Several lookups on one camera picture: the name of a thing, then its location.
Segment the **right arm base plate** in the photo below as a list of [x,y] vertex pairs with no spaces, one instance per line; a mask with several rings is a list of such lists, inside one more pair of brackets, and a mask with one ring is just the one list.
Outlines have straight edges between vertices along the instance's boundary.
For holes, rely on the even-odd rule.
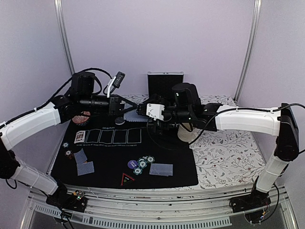
[[256,190],[247,195],[231,198],[229,201],[233,213],[265,207],[270,204],[269,194]]

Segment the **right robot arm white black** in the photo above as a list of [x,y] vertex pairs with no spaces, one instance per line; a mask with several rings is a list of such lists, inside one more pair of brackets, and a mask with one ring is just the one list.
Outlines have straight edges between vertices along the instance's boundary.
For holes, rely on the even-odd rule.
[[189,124],[201,131],[242,130],[276,136],[274,153],[255,180],[251,193],[230,199],[230,205],[238,211],[270,204],[271,187],[289,163],[302,153],[298,126],[291,109],[293,105],[282,103],[275,108],[248,108],[202,104],[196,86],[191,83],[179,83],[172,87],[172,91],[173,104],[153,95],[137,106],[137,114],[148,117],[154,130],[168,129],[171,124]]

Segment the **purple small blind button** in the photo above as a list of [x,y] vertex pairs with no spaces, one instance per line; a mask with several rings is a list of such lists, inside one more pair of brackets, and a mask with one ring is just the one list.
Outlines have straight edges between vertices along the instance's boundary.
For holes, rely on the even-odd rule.
[[135,169],[138,167],[138,162],[136,160],[130,160],[128,163],[127,163],[127,166],[128,168],[130,169]]

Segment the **blue card player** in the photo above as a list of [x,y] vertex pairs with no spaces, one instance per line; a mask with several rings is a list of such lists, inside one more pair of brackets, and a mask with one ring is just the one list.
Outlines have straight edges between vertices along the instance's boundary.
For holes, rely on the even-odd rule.
[[167,176],[167,167],[165,164],[151,164],[150,175]]
[[87,162],[87,156],[83,149],[81,149],[79,152],[74,153],[73,155],[77,165],[84,164]]

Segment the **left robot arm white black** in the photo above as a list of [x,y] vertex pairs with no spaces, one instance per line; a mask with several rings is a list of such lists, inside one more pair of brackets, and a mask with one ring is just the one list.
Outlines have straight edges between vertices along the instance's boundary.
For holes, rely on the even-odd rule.
[[112,91],[120,87],[125,74],[118,72],[110,78],[107,94],[94,92],[94,84],[100,84],[94,71],[89,68],[74,73],[66,83],[70,84],[64,95],[55,92],[51,98],[37,108],[33,108],[0,125],[0,177],[13,179],[44,192],[58,203],[67,207],[71,197],[66,193],[66,187],[50,175],[46,175],[28,164],[18,161],[13,148],[30,136],[51,126],[63,124],[75,116],[87,117],[94,115],[121,116],[136,109],[137,105]]

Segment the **clear round dealer button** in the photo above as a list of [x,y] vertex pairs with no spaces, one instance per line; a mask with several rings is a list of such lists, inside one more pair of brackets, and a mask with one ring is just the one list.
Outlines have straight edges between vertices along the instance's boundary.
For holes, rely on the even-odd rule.
[[125,123],[125,120],[122,117],[117,117],[115,119],[115,124],[116,125],[123,125]]

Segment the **dark green poker chip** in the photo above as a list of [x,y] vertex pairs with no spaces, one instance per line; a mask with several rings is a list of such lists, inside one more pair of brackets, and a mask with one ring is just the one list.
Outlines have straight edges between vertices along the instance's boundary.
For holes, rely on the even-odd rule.
[[68,143],[68,142],[64,142],[64,143],[62,144],[62,147],[63,147],[63,148],[68,148],[68,147],[69,147],[69,143]]

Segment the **red brown poker chip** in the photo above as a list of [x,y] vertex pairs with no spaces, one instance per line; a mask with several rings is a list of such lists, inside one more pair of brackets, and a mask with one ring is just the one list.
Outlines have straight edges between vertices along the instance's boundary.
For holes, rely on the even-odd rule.
[[71,150],[65,151],[65,156],[69,159],[72,160],[74,158],[74,154]]

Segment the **blue card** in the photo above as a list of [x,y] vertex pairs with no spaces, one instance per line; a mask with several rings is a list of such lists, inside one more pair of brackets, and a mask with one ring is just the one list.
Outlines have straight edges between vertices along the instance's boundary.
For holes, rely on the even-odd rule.
[[173,175],[173,164],[157,164],[157,174],[160,176],[172,176]]
[[77,175],[82,176],[86,174],[94,173],[94,164],[93,162],[86,162],[82,164],[77,164]]

